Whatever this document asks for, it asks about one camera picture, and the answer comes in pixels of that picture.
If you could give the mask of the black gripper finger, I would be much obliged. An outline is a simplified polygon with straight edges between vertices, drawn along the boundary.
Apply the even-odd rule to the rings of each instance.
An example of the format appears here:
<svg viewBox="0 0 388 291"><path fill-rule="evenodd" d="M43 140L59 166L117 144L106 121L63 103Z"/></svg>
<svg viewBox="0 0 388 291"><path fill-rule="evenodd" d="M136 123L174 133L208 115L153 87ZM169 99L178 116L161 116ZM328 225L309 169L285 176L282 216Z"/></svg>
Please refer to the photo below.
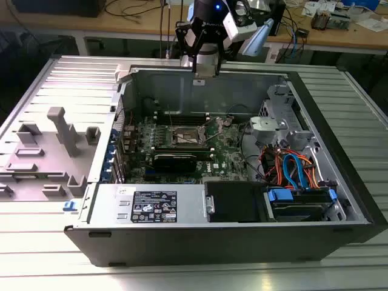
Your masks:
<svg viewBox="0 0 388 291"><path fill-rule="evenodd" d="M225 49L224 49L224 39L226 38L226 34L221 30L212 31L209 36L209 43L212 45L213 51L213 66L215 69L215 75L219 75L219 71L221 69L221 64L225 57Z"/></svg>
<svg viewBox="0 0 388 291"><path fill-rule="evenodd" d="M192 44L189 44L186 37L189 31L194 35ZM178 22L176 24L176 38L178 40L180 55L192 58L192 72L196 73L197 57L205 41L205 22L199 18L194 18L190 22Z"/></svg>

